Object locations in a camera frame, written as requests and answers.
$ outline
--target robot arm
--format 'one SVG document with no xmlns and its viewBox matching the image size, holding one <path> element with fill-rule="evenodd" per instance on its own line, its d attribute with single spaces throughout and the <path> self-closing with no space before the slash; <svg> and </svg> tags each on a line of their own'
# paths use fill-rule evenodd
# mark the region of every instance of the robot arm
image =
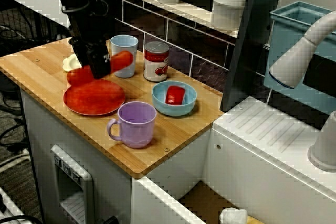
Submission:
<svg viewBox="0 0 336 224">
<path fill-rule="evenodd" d="M 107 31 L 109 5 L 103 0 L 60 0 L 70 20 L 69 43 L 82 67 L 90 65 L 94 78 L 111 72 L 110 56 L 103 34 Z"/>
</svg>

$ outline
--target ice dispenser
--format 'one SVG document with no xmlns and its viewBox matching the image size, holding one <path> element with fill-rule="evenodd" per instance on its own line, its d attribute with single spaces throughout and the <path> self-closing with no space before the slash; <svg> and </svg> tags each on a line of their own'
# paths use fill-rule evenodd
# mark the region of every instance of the ice dispenser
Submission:
<svg viewBox="0 0 336 224">
<path fill-rule="evenodd" d="M 55 159 L 55 184 L 59 205 L 70 223 L 95 221 L 91 175 L 58 145 L 51 148 Z"/>
</svg>

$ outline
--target wooden board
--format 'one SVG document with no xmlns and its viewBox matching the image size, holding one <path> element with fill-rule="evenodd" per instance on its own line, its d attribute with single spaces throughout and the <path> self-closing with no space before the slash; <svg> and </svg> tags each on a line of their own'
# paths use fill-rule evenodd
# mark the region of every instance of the wooden board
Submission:
<svg viewBox="0 0 336 224">
<path fill-rule="evenodd" d="M 220 224 L 219 215 L 223 209 L 229 207 L 237 208 L 204 182 L 198 182 L 179 202 L 206 224 Z M 246 224 L 263 223 L 248 216 Z"/>
<path fill-rule="evenodd" d="M 169 68 L 168 80 L 185 82 L 196 90 L 197 101 L 193 113 L 180 118 L 158 113 L 152 143 L 140 150 L 128 148 L 110 139 L 106 132 L 107 122 L 118 117 L 115 112 L 108 116 L 83 116 L 64 105 L 63 94 L 69 84 L 62 61 L 72 53 L 68 39 L 63 39 L 0 58 L 0 71 L 134 178 L 143 177 L 181 150 L 208 130 L 212 122 L 223 114 L 219 110 L 222 93 Z M 152 104 L 151 91 L 156 83 L 144 79 L 143 57 L 139 51 L 136 60 L 132 78 L 121 79 L 110 74 L 104 79 L 123 88 L 125 102 Z M 119 135 L 118 127 L 114 127 L 112 133 Z"/>
</svg>

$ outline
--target tin can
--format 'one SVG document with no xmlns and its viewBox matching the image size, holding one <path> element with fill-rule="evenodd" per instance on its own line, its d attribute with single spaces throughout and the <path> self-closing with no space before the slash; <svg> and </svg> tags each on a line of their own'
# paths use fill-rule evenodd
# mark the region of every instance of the tin can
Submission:
<svg viewBox="0 0 336 224">
<path fill-rule="evenodd" d="M 146 80 L 160 82 L 167 79 L 169 46 L 159 41 L 149 42 L 144 49 L 143 76 Z"/>
</svg>

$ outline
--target red plate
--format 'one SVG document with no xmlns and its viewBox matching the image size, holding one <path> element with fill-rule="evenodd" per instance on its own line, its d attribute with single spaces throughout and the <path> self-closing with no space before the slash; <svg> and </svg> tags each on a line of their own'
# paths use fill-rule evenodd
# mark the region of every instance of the red plate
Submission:
<svg viewBox="0 0 336 224">
<path fill-rule="evenodd" d="M 122 88 L 107 80 L 95 80 L 71 86 L 63 96 L 65 105 L 82 115 L 105 115 L 125 102 Z"/>
</svg>

